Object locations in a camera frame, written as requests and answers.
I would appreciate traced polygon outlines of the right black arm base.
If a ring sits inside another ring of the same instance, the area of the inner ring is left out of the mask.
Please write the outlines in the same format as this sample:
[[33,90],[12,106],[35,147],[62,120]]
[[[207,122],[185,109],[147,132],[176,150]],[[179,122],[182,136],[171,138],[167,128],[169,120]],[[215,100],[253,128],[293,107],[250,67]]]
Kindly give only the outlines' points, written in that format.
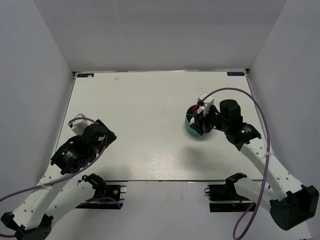
[[232,192],[226,184],[209,184],[204,189],[211,213],[243,213],[253,203],[246,197]]

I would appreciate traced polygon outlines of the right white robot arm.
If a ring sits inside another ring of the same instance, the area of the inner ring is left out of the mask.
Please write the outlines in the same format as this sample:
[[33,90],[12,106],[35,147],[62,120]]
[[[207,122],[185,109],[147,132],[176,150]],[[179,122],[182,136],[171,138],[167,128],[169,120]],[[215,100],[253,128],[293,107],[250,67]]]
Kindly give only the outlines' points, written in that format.
[[319,200],[314,186],[305,186],[296,179],[273,155],[267,152],[267,143],[256,128],[243,121],[241,107],[236,100],[226,99],[216,108],[212,100],[197,102],[195,115],[189,125],[198,134],[211,130],[225,134],[226,139],[247,157],[258,171],[266,175],[270,189],[266,189],[260,201],[273,221],[288,231],[313,218]]

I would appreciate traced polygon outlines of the round beige powder compact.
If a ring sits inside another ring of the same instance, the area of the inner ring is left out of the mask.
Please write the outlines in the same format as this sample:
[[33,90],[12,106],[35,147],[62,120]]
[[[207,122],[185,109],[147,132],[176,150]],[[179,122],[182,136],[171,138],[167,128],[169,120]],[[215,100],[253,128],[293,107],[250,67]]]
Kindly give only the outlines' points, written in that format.
[[195,126],[196,124],[197,124],[197,118],[196,117],[192,117],[191,119],[190,119],[190,125],[191,126]]

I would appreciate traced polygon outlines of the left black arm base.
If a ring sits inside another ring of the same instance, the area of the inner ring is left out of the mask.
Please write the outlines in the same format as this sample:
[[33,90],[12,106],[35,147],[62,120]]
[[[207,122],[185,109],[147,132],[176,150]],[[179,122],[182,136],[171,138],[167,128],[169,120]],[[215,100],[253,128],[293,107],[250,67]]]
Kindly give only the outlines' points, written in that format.
[[97,190],[94,197],[86,200],[77,209],[120,210],[125,202],[127,182],[107,181],[106,186]]

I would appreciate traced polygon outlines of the red lip gloss tube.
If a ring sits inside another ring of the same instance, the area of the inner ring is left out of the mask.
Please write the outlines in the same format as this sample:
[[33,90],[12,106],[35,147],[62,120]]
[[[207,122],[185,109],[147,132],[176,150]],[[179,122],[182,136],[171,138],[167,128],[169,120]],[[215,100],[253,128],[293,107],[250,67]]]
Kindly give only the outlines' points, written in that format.
[[194,106],[194,108],[192,109],[192,113],[194,114],[198,109],[199,109],[199,105],[198,104],[196,104],[195,106]]

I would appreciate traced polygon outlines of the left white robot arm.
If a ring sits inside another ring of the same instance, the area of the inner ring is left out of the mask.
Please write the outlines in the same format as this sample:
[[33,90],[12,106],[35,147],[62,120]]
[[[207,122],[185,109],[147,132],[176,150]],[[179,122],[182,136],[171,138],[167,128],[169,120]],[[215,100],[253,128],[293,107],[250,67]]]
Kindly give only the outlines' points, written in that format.
[[56,150],[38,184],[1,198],[4,201],[30,193],[18,208],[1,216],[3,225],[14,231],[12,235],[2,234],[2,238],[44,240],[54,224],[77,206],[104,199],[107,184],[95,173],[83,176],[66,195],[59,194],[69,180],[92,166],[117,137],[100,119],[81,114],[68,126],[75,135]]

